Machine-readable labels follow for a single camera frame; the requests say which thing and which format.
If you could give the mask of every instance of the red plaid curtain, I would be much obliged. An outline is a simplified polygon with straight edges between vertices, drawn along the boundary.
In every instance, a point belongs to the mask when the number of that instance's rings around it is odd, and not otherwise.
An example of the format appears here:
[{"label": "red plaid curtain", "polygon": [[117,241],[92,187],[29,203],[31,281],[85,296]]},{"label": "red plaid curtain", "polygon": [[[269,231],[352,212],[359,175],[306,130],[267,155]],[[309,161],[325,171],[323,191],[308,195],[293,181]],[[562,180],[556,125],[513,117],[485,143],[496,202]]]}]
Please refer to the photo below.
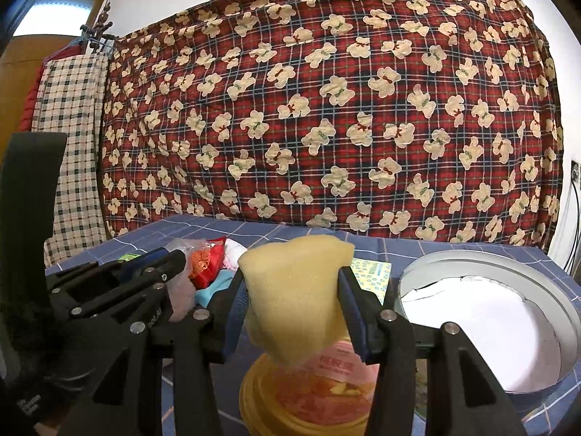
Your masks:
[{"label": "red plaid curtain", "polygon": [[115,43],[101,186],[170,214],[547,248],[562,128],[521,0],[213,0]]}]

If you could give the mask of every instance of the red snack bag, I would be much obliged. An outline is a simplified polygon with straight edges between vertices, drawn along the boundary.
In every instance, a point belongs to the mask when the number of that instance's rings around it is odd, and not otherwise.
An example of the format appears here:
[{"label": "red snack bag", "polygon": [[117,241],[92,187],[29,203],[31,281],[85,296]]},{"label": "red snack bag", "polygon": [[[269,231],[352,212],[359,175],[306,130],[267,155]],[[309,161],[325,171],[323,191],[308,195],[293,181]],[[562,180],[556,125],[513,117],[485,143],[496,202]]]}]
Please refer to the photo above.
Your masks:
[{"label": "red snack bag", "polygon": [[226,236],[206,241],[206,247],[192,253],[192,271],[189,275],[196,290],[207,288],[224,265],[224,243]]}]

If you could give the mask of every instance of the yellow and blue paper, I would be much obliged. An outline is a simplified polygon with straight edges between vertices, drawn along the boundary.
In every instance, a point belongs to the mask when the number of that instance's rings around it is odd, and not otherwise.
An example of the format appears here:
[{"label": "yellow and blue paper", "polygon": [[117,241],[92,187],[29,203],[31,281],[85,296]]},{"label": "yellow and blue paper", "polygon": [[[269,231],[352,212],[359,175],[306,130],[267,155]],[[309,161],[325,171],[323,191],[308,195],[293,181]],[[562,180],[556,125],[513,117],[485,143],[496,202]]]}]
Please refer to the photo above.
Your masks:
[{"label": "yellow and blue paper", "polygon": [[363,290],[376,294],[379,301],[383,303],[387,283],[389,282],[391,264],[377,260],[353,259],[351,270],[353,270],[359,286]]}]

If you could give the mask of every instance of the wall socket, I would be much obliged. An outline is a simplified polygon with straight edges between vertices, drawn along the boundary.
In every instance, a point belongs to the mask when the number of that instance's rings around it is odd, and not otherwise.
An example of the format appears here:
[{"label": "wall socket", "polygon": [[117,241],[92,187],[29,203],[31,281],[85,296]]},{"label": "wall socket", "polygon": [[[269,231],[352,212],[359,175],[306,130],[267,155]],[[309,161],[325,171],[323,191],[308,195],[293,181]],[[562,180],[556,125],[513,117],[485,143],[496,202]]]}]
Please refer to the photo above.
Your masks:
[{"label": "wall socket", "polygon": [[579,162],[576,160],[571,160],[571,182],[579,185],[579,176],[581,175],[581,169],[579,167]]}]

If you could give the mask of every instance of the table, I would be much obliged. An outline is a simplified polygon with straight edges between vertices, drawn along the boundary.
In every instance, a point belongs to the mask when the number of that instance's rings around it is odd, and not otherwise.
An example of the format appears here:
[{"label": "table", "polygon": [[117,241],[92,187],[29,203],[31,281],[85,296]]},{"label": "table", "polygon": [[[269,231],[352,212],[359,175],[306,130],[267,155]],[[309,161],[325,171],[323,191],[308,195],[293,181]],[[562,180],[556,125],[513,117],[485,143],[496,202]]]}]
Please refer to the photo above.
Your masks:
[{"label": "table", "polygon": [[[547,275],[563,289],[577,310],[581,312],[581,287],[536,247],[383,239],[356,236],[346,231],[290,227],[284,224],[227,221],[191,215],[175,215],[153,222],[138,230],[131,231],[83,251],[78,256],[48,268],[46,273],[51,274],[95,260],[104,263],[118,259],[123,254],[135,253],[136,251],[137,253],[145,253],[157,247],[166,246],[174,238],[214,239],[226,235],[246,247],[256,247],[266,242],[288,241],[307,234],[332,234],[339,239],[353,243],[355,245],[355,257],[391,263],[391,278],[400,277],[403,270],[418,257],[441,250],[483,250],[512,257]],[[217,405],[226,436],[248,436],[248,431],[242,422],[238,409],[238,391],[244,374],[261,352],[259,348],[250,343],[248,336],[243,332],[236,354],[232,359],[225,365],[212,368]],[[164,436],[174,436],[175,434],[171,386],[172,369],[171,366],[168,366],[164,369],[162,387]],[[528,420],[525,422],[528,434],[540,436],[552,431],[568,410],[580,388],[581,360],[577,362],[574,372],[563,380],[547,402],[538,411],[529,415]],[[416,416],[414,418],[412,436],[423,435],[424,429],[425,423]]]}]

